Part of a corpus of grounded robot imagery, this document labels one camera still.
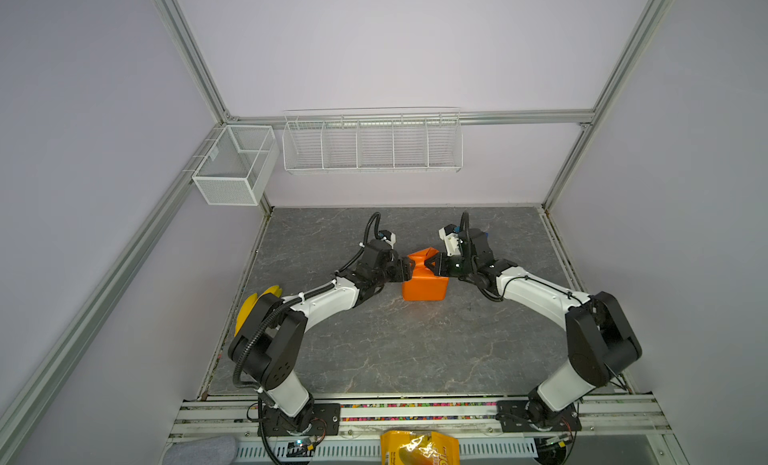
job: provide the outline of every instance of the orange pouch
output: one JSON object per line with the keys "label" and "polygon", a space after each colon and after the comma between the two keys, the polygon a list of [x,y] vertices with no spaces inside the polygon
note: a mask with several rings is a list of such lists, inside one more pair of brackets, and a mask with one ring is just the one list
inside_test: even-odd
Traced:
{"label": "orange pouch", "polygon": [[437,432],[382,435],[382,465],[458,465],[458,440]]}
{"label": "orange pouch", "polygon": [[437,253],[432,247],[408,255],[415,263],[413,277],[402,283],[403,300],[442,300],[448,290],[448,277],[437,277],[424,261]]}

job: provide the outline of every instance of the yellow plastic package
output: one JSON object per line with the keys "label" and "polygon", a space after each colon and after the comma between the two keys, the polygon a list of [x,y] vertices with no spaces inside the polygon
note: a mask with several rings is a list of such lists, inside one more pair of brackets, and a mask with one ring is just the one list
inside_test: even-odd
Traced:
{"label": "yellow plastic package", "polygon": [[458,440],[437,432],[389,431],[382,435],[382,465],[458,465]]}

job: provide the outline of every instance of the black mounting plate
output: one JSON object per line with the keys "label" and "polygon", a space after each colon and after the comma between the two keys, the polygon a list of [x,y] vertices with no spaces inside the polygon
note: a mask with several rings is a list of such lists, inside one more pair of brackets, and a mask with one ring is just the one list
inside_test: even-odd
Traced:
{"label": "black mounting plate", "polygon": [[[302,436],[322,435],[322,429],[328,425],[326,435],[338,435],[339,423],[341,422],[341,405],[339,403],[314,403],[312,406],[312,418],[319,418],[325,423],[314,420],[310,422],[310,429]],[[276,408],[267,408],[264,410],[264,433],[268,437],[291,437],[285,425],[281,413]]]}
{"label": "black mounting plate", "polygon": [[525,420],[526,414],[525,405],[527,400],[500,400],[496,402],[496,408],[498,413],[505,413],[504,417],[498,419],[502,424],[502,432],[530,432],[530,431],[553,431],[553,432],[565,432],[568,431],[568,426],[571,427],[572,432],[581,431],[581,421],[578,419],[578,415],[574,417],[576,413],[576,407],[571,403],[568,405],[562,413],[553,419],[550,423],[546,423],[545,427],[539,428]]}

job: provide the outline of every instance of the gray marble tabletop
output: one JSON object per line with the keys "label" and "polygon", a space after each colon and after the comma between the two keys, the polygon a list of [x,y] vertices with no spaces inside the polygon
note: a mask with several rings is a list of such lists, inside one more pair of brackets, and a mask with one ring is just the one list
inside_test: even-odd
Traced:
{"label": "gray marble tabletop", "polygon": [[[371,213],[396,233],[401,255],[443,250],[437,230],[464,209],[275,209],[246,294],[280,285],[286,294],[321,285],[362,240]],[[470,225],[488,232],[496,258],[567,285],[538,211],[471,208]],[[227,337],[224,350],[228,345]],[[489,301],[456,279],[443,301],[404,301],[390,284],[359,307],[323,321],[303,340],[296,374],[312,393],[528,393],[566,359],[559,326],[513,301]],[[223,355],[209,394],[253,393],[230,383]]]}

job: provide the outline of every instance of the white wire basket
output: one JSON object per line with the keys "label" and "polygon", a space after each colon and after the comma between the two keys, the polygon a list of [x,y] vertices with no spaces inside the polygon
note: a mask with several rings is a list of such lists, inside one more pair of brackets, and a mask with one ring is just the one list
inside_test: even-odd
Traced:
{"label": "white wire basket", "polygon": [[293,174],[428,172],[462,168],[458,111],[286,119],[283,158]]}
{"label": "white wire basket", "polygon": [[227,125],[192,180],[211,205],[259,205],[279,154],[271,126]]}

